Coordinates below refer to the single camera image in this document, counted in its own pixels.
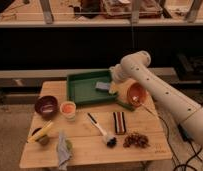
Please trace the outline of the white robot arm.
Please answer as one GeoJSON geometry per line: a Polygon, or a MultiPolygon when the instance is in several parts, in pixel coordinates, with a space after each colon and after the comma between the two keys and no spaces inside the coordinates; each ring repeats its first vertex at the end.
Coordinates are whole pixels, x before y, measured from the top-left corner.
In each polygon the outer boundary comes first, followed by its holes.
{"type": "Polygon", "coordinates": [[[112,80],[116,84],[129,78],[139,82],[203,148],[203,106],[153,74],[148,69],[150,63],[147,51],[126,55],[119,64],[110,67],[112,80]]]}

